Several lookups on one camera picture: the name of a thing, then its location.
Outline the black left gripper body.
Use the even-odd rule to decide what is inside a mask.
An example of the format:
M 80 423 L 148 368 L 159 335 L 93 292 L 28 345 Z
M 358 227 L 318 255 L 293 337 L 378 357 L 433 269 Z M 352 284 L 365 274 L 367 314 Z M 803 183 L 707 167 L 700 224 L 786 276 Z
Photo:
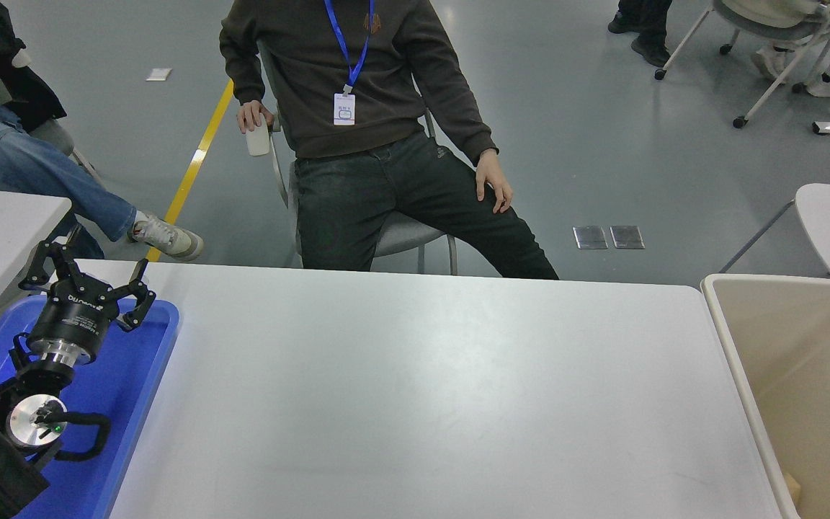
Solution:
M 27 348 L 42 355 L 54 342 L 79 346 L 85 355 L 98 355 L 111 321 L 119 314 L 115 299 L 108 299 L 112 286 L 96 278 L 81 285 L 70 279 L 57 280 L 47 291 L 48 300 L 27 338 Z

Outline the lanyard person's right hand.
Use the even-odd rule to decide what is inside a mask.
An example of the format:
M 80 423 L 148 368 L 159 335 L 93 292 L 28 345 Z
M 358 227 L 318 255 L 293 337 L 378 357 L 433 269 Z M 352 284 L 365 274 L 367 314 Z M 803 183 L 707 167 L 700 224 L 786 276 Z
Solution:
M 257 101 L 257 99 L 241 103 L 236 119 L 241 134 L 246 134 L 260 127 L 272 128 L 274 124 L 272 112 L 264 106 L 263 102 Z

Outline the lanyard person's left hand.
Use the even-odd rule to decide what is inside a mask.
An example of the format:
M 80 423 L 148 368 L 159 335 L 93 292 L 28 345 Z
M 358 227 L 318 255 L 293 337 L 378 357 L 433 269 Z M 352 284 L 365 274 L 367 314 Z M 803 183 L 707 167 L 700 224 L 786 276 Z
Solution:
M 479 203 L 487 198 L 491 200 L 496 214 L 504 214 L 512 207 L 514 188 L 505 177 L 497 148 L 480 153 L 476 164 L 476 198 Z

